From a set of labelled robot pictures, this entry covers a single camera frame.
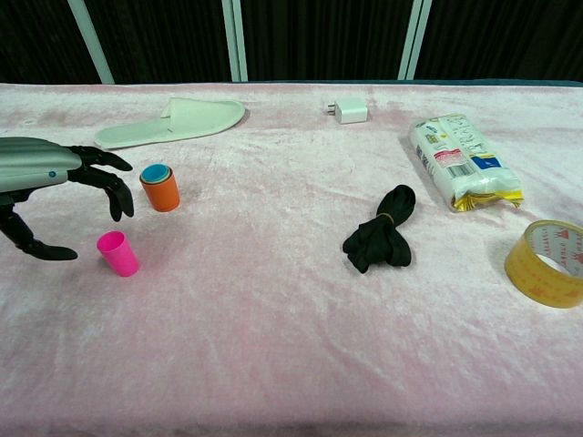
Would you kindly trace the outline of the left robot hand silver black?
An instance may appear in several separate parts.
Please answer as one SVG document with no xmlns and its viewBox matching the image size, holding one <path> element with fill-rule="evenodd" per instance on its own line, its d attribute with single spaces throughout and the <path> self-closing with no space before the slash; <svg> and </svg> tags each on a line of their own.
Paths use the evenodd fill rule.
<svg viewBox="0 0 583 437">
<path fill-rule="evenodd" d="M 1 232 L 14 245 L 36 259 L 73 260 L 70 248 L 50 246 L 37 239 L 22 218 L 14 212 L 41 188 L 75 182 L 105 191 L 110 215 L 115 221 L 134 216 L 134 202 L 127 184 L 117 175 L 101 170 L 109 166 L 130 171 L 132 166 L 114 153 L 90 146 L 61 146 L 35 137 L 1 139 Z"/>
</svg>

